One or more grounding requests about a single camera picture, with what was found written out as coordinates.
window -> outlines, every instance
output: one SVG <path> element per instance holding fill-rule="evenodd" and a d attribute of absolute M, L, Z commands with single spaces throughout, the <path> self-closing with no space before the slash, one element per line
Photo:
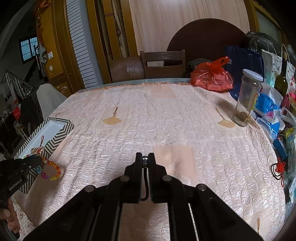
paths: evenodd
<path fill-rule="evenodd" d="M 270 35 L 279 44 L 289 44 L 282 28 L 270 13 L 256 0 L 244 0 L 251 31 L 260 31 Z"/>
<path fill-rule="evenodd" d="M 260 14 L 258 11 L 256 11 L 256 13 L 257 13 L 257 18 L 259 22 L 260 32 L 270 35 L 271 37 L 274 38 L 275 41 L 281 44 L 280 29 L 274 23 L 272 23 L 268 18 Z"/>
<path fill-rule="evenodd" d="M 20 51 L 23 64 L 35 57 L 34 45 L 38 45 L 37 37 L 31 37 L 20 40 Z"/>

light switch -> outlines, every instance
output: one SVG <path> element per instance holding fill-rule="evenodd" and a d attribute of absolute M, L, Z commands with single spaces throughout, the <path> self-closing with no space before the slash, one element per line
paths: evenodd
<path fill-rule="evenodd" d="M 54 55 L 52 54 L 52 51 L 51 51 L 51 52 L 49 52 L 49 53 L 47 54 L 47 56 L 48 56 L 48 59 L 51 59 L 51 58 L 53 58 L 53 57 L 54 57 Z"/>

white tray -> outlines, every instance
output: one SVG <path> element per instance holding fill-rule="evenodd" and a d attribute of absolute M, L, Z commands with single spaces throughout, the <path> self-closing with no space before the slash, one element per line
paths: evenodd
<path fill-rule="evenodd" d="M 69 120 L 48 117 L 25 141 L 16 154 L 15 159 L 23 158 L 31 153 L 32 148 L 39 147 L 42 136 L 44 136 L 42 146 L 45 147 L 45 150 L 41 155 L 48 159 L 73 128 L 74 126 Z M 30 170 L 27 176 L 28 181 L 20 188 L 20 191 L 27 194 L 37 176 L 38 173 L 34 169 Z"/>

black string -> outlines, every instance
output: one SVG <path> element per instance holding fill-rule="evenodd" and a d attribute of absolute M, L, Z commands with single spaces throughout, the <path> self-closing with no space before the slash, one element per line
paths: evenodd
<path fill-rule="evenodd" d="M 142 201 L 146 201 L 149 197 L 149 186 L 148 186 L 148 180 L 147 180 L 147 168 L 144 168 L 144 182 L 145 182 L 145 188 L 146 188 L 146 197 L 141 198 Z"/>
<path fill-rule="evenodd" d="M 39 147 L 41 147 L 43 140 L 44 140 L 44 136 L 41 137 L 41 143 Z"/>
<path fill-rule="evenodd" d="M 280 180 L 281 179 L 281 174 L 276 174 L 276 171 L 274 170 L 274 167 L 277 165 L 277 163 L 274 163 L 270 166 L 270 171 L 271 171 L 271 174 L 273 175 L 273 177 L 277 180 Z"/>

black cable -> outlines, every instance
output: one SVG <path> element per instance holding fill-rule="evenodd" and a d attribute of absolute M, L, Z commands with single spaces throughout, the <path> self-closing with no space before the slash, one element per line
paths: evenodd
<path fill-rule="evenodd" d="M 149 197 L 149 186 L 148 186 L 148 180 L 147 180 L 147 168 L 144 168 L 144 182 L 145 182 L 145 188 L 146 188 L 146 196 L 144 198 L 141 198 L 141 201 L 146 201 Z"/>
<path fill-rule="evenodd" d="M 276 171 L 274 170 L 274 167 L 277 165 L 278 163 L 274 163 L 270 166 L 270 171 L 271 171 L 271 174 L 273 175 L 273 177 L 277 180 L 280 180 L 281 179 L 281 174 L 276 174 Z"/>

